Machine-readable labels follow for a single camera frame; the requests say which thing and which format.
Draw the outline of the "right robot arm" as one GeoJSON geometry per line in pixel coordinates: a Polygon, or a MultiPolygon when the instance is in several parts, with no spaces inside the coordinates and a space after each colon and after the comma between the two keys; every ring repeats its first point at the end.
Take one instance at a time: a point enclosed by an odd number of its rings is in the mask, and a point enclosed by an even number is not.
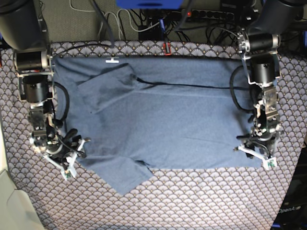
{"type": "Polygon", "coordinates": [[[65,179],[75,177],[74,163],[77,157],[86,157],[83,146],[87,140],[75,128],[65,135],[61,132],[66,126],[70,97],[66,88],[53,80],[47,25],[34,1],[2,0],[0,34],[13,49],[19,98],[29,103],[31,145],[65,179]]]}

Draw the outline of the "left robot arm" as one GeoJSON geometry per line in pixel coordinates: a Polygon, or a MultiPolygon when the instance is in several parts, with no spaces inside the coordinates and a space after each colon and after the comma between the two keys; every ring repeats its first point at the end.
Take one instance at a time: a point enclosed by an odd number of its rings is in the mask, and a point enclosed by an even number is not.
{"type": "Polygon", "coordinates": [[[237,109],[250,115],[248,121],[253,126],[248,134],[237,136],[241,145],[235,150],[262,160],[268,167],[277,164],[273,154],[282,133],[274,85],[280,76],[277,55],[281,35],[306,3],[305,0],[267,0],[256,14],[257,18],[249,20],[236,34],[242,65],[230,77],[230,93],[237,109]],[[235,76],[240,70],[248,80],[251,109],[243,108],[234,92],[235,76]]]}

